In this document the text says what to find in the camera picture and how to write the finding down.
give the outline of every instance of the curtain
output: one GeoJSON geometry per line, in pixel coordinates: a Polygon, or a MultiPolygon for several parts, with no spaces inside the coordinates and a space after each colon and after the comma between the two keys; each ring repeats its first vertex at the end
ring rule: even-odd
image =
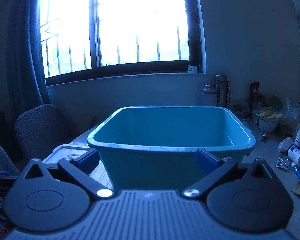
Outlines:
{"type": "Polygon", "coordinates": [[[45,83],[39,0],[13,0],[7,41],[7,82],[13,121],[50,103],[45,83]]]}

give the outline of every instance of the chair backrest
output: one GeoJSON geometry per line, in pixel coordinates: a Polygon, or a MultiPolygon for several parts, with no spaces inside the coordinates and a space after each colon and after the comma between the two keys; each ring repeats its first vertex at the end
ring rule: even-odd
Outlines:
{"type": "Polygon", "coordinates": [[[51,104],[21,114],[16,120],[15,132],[28,160],[44,160],[58,145],[70,143],[73,139],[67,119],[51,104]]]}
{"type": "Polygon", "coordinates": [[[18,176],[20,172],[10,160],[4,149],[0,146],[0,171],[8,171],[12,176],[18,176]]]}

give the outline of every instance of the stainless steel thermos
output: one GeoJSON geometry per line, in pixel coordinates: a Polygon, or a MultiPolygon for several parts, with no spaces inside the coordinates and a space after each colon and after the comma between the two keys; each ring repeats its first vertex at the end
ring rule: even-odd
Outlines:
{"type": "Polygon", "coordinates": [[[227,75],[218,74],[216,76],[216,88],[217,106],[227,107],[227,103],[230,102],[230,84],[227,75]]]}

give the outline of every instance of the window frame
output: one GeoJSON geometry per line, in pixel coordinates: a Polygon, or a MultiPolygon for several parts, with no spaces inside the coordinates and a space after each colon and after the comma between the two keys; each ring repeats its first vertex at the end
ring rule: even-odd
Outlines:
{"type": "Polygon", "coordinates": [[[97,4],[98,0],[89,0],[91,69],[47,77],[47,86],[120,75],[187,72],[188,65],[196,65],[198,66],[198,72],[203,72],[199,7],[197,0],[185,0],[188,24],[189,60],[136,62],[108,66],[101,66],[97,4]]]}

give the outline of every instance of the metal screw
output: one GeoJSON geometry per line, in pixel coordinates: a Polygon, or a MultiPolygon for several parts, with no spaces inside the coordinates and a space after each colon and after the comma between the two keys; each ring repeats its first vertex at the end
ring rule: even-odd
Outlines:
{"type": "Polygon", "coordinates": [[[183,195],[186,197],[197,197],[199,196],[200,192],[197,189],[191,188],[191,189],[186,189],[183,192],[183,195]]]}
{"type": "Polygon", "coordinates": [[[113,194],[112,190],[110,190],[108,188],[99,189],[97,191],[97,196],[102,197],[102,198],[110,197],[110,196],[112,196],[112,194],[113,194]]]}

